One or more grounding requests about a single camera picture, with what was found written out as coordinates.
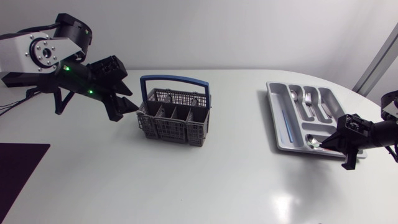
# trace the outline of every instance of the cutlery basket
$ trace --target cutlery basket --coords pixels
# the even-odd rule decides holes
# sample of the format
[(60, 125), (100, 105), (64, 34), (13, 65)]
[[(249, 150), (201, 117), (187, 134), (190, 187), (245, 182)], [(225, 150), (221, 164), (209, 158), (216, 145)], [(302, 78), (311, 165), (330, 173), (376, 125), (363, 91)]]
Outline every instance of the cutlery basket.
[[(205, 88), (205, 94), (154, 88), (147, 95), (146, 81), (170, 80)], [(210, 116), (209, 83), (174, 75), (144, 75), (140, 78), (142, 104), (137, 111), (138, 124), (150, 139), (202, 146)]]

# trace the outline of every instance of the cutlery tray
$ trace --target cutlery tray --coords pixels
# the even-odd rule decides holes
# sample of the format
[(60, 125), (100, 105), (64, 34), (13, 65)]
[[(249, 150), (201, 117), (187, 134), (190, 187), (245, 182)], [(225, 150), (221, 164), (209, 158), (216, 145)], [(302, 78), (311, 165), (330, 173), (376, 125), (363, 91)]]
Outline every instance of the cutlery tray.
[[(336, 131), (337, 119), (346, 114), (329, 88), (267, 82), (267, 89), (277, 146), (280, 150), (344, 157), (340, 152), (321, 147), (312, 148), (307, 144), (308, 134), (319, 142), (332, 135)], [(296, 101), (293, 100), (291, 91), (297, 93)], [(309, 107), (305, 104), (306, 93), (311, 93), (311, 107), (315, 111), (315, 116), (312, 116)], [(364, 159), (366, 156), (366, 152), (360, 150), (357, 158)]]

